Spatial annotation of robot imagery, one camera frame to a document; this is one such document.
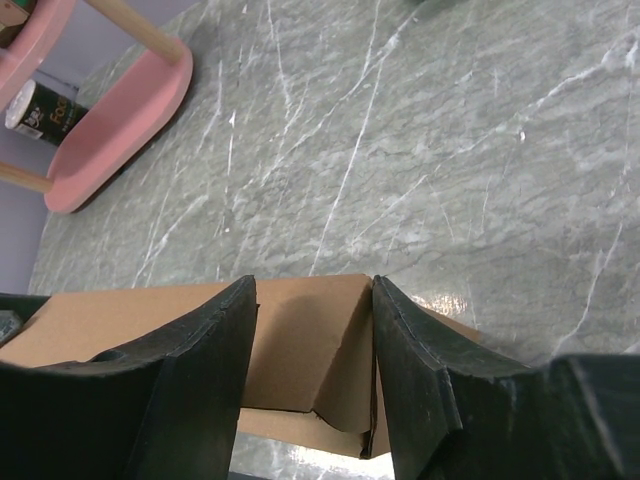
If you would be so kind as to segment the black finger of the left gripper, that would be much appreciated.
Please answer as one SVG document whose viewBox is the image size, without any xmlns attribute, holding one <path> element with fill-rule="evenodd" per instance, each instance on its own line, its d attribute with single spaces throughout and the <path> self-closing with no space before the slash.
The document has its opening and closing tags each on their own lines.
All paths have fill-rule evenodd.
<svg viewBox="0 0 640 480">
<path fill-rule="evenodd" d="M 1 338 L 4 346 L 19 335 L 31 317 L 46 304 L 49 296 L 1 293 Z"/>
</svg>

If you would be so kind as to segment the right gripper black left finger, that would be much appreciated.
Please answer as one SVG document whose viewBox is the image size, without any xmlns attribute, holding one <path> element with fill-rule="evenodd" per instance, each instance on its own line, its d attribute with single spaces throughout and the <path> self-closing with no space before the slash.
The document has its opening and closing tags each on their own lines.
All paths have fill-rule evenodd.
<svg viewBox="0 0 640 480">
<path fill-rule="evenodd" d="M 86 362 L 1 366 L 5 479 L 224 479 L 257 323 L 244 276 Z"/>
</svg>

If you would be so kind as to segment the brown cardboard box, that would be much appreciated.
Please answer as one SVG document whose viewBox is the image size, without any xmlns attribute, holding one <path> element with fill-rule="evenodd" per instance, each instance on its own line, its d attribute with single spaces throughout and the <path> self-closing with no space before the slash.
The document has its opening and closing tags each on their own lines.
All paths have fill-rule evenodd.
<svg viewBox="0 0 640 480">
<path fill-rule="evenodd" d="M 363 274 L 260 280 L 238 428 L 370 459 L 389 436 L 374 359 L 372 282 Z M 220 283 L 58 293 L 25 313 L 3 361 L 86 361 L 156 330 L 221 293 Z"/>
</svg>

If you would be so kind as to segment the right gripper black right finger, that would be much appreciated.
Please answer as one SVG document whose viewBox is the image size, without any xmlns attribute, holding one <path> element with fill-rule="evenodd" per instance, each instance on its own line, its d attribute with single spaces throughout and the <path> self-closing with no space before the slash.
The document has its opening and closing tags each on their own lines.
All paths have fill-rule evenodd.
<svg viewBox="0 0 640 480">
<path fill-rule="evenodd" d="M 396 285 L 372 288 L 399 479 L 635 479 L 639 359 L 571 354 L 529 367 L 466 338 Z"/>
</svg>

